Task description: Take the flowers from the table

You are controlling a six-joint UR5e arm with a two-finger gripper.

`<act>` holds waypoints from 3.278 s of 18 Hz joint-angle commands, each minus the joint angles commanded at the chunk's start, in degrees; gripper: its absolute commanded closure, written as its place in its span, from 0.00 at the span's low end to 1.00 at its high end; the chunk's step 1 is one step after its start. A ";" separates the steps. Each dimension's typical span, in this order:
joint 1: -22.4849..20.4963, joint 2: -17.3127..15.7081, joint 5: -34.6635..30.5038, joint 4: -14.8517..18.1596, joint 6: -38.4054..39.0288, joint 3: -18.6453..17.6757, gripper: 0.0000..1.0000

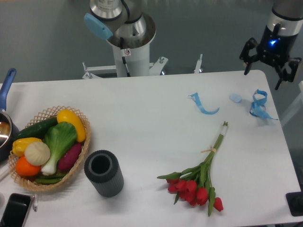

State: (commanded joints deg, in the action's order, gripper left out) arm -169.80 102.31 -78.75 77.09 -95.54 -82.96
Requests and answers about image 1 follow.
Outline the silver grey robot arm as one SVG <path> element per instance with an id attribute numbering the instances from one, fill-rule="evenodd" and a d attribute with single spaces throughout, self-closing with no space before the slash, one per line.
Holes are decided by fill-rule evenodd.
<path id="1" fill-rule="evenodd" d="M 86 27 L 113 48 L 118 77 L 149 76 L 150 42 L 156 28 L 153 19 L 142 12 L 140 0 L 92 0 L 90 13 L 84 16 Z M 283 81 L 293 82 L 302 64 L 290 57 L 290 51 L 303 26 L 301 0 L 274 1 L 262 39 L 250 38 L 239 58 L 248 74 L 252 63 L 260 61 L 273 67 L 279 76 L 275 89 Z"/>

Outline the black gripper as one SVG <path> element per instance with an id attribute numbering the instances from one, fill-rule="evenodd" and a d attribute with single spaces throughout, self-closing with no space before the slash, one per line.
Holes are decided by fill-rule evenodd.
<path id="1" fill-rule="evenodd" d="M 300 57 L 291 57 L 290 51 L 294 45 L 297 35 L 281 35 L 282 24 L 277 23 L 273 29 L 265 28 L 262 39 L 258 43 L 253 37 L 244 45 L 240 60 L 246 64 L 244 75 L 247 75 L 253 63 L 262 63 L 274 67 L 279 76 L 275 90 L 278 90 L 283 81 L 293 82 L 301 66 Z M 250 50 L 256 49 L 257 53 L 250 56 Z M 287 72 L 285 64 L 288 64 L 290 73 Z"/>

